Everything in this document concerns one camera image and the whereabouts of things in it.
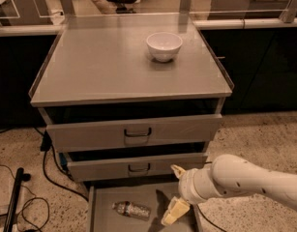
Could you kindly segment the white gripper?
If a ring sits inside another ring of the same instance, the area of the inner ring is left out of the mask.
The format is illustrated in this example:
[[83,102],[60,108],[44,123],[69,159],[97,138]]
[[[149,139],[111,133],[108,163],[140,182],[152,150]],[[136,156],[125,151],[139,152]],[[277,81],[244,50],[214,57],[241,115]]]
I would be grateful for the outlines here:
[[179,179],[178,191],[182,198],[174,196],[162,218],[162,225],[172,225],[178,218],[185,215],[191,205],[206,202],[217,196],[209,168],[193,168],[185,170],[179,165],[172,164],[170,168]]

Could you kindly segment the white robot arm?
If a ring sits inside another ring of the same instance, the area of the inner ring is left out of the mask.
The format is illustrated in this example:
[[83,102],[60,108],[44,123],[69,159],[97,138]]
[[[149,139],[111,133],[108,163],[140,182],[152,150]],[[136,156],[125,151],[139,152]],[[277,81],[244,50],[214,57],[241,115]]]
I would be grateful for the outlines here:
[[259,167],[234,155],[220,155],[207,168],[185,170],[172,164],[178,178],[179,197],[174,196],[162,218],[169,226],[191,206],[211,198],[230,198],[257,193],[297,211],[297,175]]

